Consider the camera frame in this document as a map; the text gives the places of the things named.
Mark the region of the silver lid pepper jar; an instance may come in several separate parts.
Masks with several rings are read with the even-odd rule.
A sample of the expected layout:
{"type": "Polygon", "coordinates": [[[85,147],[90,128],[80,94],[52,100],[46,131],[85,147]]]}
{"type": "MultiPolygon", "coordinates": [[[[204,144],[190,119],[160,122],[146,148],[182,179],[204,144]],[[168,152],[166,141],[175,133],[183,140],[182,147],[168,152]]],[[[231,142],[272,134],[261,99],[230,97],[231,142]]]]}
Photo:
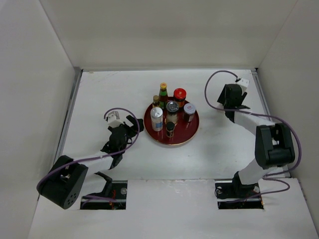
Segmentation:
{"type": "Polygon", "coordinates": [[[194,114],[196,112],[196,108],[194,104],[187,103],[183,107],[184,114],[183,114],[183,120],[186,122],[191,122],[194,118],[194,114]]]}

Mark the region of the grey lid spice shaker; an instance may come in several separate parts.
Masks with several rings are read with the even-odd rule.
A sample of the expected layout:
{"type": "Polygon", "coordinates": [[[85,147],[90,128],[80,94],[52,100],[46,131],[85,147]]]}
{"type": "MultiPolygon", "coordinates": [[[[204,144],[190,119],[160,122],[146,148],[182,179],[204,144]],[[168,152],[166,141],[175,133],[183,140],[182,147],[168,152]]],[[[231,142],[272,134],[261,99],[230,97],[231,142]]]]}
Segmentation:
{"type": "Polygon", "coordinates": [[[166,105],[166,118],[165,123],[172,122],[174,124],[177,124],[178,121],[178,111],[179,111],[179,105],[175,101],[169,101],[166,105]]]}

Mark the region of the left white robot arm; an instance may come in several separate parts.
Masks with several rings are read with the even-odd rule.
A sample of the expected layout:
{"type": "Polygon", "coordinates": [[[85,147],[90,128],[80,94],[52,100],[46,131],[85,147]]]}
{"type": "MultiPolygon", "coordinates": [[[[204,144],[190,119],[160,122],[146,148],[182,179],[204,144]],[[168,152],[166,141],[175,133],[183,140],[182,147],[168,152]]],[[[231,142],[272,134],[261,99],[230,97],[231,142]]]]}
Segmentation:
{"type": "Polygon", "coordinates": [[[49,173],[37,184],[38,193],[59,207],[69,209],[80,196],[86,175],[89,169],[92,169],[95,175],[102,176],[107,181],[98,182],[95,193],[100,198],[108,198],[112,192],[112,181],[101,170],[110,170],[118,166],[125,151],[144,130],[143,119],[133,115],[126,116],[126,119],[132,125],[121,121],[116,111],[104,116],[111,135],[102,149],[92,156],[80,159],[73,159],[67,155],[60,156],[49,173]]]}

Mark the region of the small dark spice jar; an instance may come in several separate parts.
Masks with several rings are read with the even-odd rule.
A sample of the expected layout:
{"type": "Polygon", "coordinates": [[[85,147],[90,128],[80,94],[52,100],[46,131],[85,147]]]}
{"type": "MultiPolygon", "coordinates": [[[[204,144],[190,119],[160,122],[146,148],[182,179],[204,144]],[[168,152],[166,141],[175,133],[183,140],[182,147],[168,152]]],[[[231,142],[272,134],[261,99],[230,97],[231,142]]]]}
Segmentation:
{"type": "Polygon", "coordinates": [[[169,138],[173,137],[174,129],[175,129],[174,122],[169,121],[166,124],[166,135],[167,135],[167,137],[169,137],[169,138]]]}

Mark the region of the red lid sauce jar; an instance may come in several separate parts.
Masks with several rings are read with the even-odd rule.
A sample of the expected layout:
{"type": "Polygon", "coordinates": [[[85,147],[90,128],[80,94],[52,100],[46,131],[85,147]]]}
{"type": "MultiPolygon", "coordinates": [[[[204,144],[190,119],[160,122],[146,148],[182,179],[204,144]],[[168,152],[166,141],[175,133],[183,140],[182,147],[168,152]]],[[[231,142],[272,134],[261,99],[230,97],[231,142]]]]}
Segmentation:
{"type": "Polygon", "coordinates": [[[179,110],[184,107],[187,92],[183,88],[177,88],[173,92],[173,100],[178,104],[179,110]]]}

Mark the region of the green label sauce bottle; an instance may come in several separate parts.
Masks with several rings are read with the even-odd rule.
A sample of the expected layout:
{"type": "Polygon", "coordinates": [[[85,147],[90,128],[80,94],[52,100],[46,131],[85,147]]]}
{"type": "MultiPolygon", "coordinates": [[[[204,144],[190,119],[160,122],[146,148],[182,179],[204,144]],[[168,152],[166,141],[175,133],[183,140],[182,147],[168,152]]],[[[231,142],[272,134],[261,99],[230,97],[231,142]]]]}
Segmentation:
{"type": "Polygon", "coordinates": [[[162,110],[164,110],[166,108],[167,102],[168,102],[167,84],[161,83],[160,91],[159,91],[159,107],[162,110]]]}

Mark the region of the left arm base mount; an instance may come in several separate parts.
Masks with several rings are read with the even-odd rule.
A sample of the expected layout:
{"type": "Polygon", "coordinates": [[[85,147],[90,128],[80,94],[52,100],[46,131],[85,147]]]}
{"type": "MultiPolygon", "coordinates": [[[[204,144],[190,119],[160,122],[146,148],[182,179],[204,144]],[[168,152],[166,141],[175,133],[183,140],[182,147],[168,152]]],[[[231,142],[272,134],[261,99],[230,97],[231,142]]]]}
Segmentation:
{"type": "Polygon", "coordinates": [[[100,192],[91,193],[81,198],[81,210],[125,210],[127,204],[128,182],[114,181],[102,172],[95,175],[105,180],[100,192]]]}

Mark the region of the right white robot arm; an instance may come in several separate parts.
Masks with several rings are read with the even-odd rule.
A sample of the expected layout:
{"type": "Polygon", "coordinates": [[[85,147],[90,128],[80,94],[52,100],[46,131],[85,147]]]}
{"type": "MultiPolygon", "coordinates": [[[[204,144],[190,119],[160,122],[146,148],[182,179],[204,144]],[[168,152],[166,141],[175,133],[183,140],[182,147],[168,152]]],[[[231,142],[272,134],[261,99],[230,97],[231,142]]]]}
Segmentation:
{"type": "Polygon", "coordinates": [[[217,100],[223,106],[226,117],[233,123],[242,126],[255,136],[254,159],[242,170],[235,173],[231,191],[243,198],[255,192],[258,181],[277,167],[293,163],[295,150],[291,130],[284,123],[254,116],[242,103],[247,93],[239,84],[226,84],[217,100]]]}

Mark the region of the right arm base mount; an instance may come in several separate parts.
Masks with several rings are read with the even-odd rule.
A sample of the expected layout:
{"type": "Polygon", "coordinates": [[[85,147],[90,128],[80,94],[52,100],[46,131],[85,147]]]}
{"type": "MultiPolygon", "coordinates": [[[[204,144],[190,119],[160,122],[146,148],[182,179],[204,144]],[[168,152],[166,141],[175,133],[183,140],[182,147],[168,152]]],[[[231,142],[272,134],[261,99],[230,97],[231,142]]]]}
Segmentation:
{"type": "Polygon", "coordinates": [[[259,184],[245,185],[235,189],[231,182],[215,183],[215,196],[220,210],[263,209],[259,184]]]}

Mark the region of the tall silver lid jar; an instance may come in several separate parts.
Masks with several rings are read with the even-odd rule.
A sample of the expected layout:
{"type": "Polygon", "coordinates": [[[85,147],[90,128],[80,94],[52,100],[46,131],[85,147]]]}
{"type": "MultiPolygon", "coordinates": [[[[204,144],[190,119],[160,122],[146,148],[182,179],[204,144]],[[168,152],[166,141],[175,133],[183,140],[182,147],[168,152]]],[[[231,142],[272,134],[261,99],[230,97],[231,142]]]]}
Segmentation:
{"type": "Polygon", "coordinates": [[[150,112],[152,129],[156,132],[162,130],[163,126],[163,111],[160,107],[154,107],[150,112]]]}

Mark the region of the small yellow label bottle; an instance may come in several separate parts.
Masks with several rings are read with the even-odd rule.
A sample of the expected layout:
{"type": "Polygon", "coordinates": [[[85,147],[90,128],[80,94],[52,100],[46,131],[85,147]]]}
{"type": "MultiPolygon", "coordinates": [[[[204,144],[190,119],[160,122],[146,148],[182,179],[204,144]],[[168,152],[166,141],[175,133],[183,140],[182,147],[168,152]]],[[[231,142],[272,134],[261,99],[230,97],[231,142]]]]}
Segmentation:
{"type": "Polygon", "coordinates": [[[152,104],[153,108],[155,107],[160,107],[160,101],[159,101],[159,96],[158,95],[154,95],[153,96],[153,104],[152,104]]]}

